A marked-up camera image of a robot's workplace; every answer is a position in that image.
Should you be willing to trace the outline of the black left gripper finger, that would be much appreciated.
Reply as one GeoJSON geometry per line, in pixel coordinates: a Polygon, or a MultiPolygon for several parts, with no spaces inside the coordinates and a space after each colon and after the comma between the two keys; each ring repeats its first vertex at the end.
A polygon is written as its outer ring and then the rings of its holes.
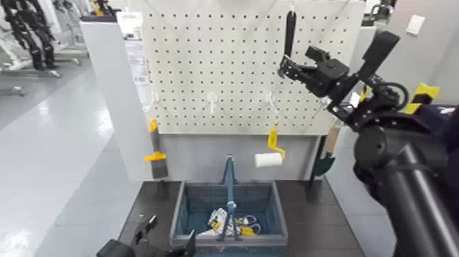
{"type": "Polygon", "coordinates": [[[188,236],[188,241],[184,246],[184,253],[183,256],[185,257],[194,257],[196,252],[196,237],[195,237],[195,230],[192,230],[188,236]]]}
{"type": "Polygon", "coordinates": [[[149,233],[155,229],[158,225],[158,219],[156,215],[152,215],[151,217],[147,218],[145,221],[141,222],[134,234],[134,244],[138,245],[141,241],[147,240],[149,233]]]}

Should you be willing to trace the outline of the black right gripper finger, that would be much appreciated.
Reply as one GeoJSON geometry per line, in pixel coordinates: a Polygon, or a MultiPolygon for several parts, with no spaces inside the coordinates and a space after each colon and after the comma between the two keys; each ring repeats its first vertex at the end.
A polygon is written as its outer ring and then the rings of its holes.
{"type": "Polygon", "coordinates": [[[325,62],[331,58],[329,52],[316,46],[309,46],[305,52],[305,56],[314,60],[315,62],[325,62]]]}
{"type": "Polygon", "coordinates": [[[316,71],[316,66],[300,65],[294,62],[290,56],[284,55],[279,63],[277,74],[282,78],[289,78],[293,81],[307,84],[312,80],[312,75],[316,71]]]}

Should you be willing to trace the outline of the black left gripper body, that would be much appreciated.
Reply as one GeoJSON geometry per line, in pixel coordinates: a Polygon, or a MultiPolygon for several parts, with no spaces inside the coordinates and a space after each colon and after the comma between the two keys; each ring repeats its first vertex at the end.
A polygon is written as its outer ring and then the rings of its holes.
{"type": "Polygon", "coordinates": [[[185,255],[185,247],[163,249],[146,241],[134,246],[136,257],[177,257],[185,255]]]}

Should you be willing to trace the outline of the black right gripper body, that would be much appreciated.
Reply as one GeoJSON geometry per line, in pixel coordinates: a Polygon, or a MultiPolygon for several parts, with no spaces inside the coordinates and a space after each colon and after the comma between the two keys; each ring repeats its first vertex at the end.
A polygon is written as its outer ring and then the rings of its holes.
{"type": "Polygon", "coordinates": [[[328,59],[317,62],[315,68],[308,67],[305,69],[308,77],[305,84],[315,96],[324,97],[329,94],[337,82],[346,78],[349,72],[349,67],[338,59],[328,59]]]}

